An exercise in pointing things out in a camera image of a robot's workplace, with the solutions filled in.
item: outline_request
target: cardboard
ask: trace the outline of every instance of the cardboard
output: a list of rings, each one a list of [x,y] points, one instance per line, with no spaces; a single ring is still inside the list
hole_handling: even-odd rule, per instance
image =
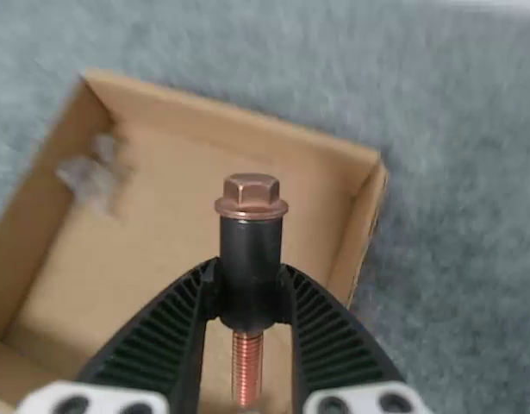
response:
[[[106,216],[54,175],[94,135],[130,174]],[[348,304],[386,180],[376,151],[106,72],[88,72],[0,220],[0,400],[72,378],[148,300],[218,253],[225,176],[270,173],[290,204],[283,261]],[[231,412],[231,334],[208,325],[200,412]],[[290,328],[265,333],[265,412],[290,411]]]

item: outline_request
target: gray carpet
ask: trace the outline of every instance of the gray carpet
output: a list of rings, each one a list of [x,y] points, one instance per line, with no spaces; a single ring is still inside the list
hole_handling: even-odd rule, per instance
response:
[[[87,66],[381,149],[389,194],[357,311],[436,412],[530,413],[526,12],[2,0],[0,208]]]

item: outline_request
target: bolt threads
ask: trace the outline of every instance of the bolt threads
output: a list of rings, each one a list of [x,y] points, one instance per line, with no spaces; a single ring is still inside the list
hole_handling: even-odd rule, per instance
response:
[[[241,408],[254,406],[261,393],[263,333],[232,334],[232,397]]]

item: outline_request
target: hex bolt head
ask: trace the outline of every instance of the hex bolt head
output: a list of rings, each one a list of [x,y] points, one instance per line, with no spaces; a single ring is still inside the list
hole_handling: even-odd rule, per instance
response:
[[[238,173],[224,180],[215,210],[239,220],[272,220],[282,217],[288,205],[280,198],[280,182],[267,174]]]

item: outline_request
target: screw hole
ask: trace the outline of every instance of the screw hole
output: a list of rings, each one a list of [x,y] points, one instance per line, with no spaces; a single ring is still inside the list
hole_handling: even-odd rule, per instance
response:
[[[123,408],[120,414],[152,414],[153,410],[148,404],[135,403]]]
[[[340,398],[326,397],[318,405],[318,414],[351,414],[349,407]]]
[[[53,414],[84,414],[89,406],[89,399],[82,395],[69,397],[54,408]]]
[[[385,413],[409,413],[412,412],[410,401],[400,394],[389,392],[379,399],[379,405]]]

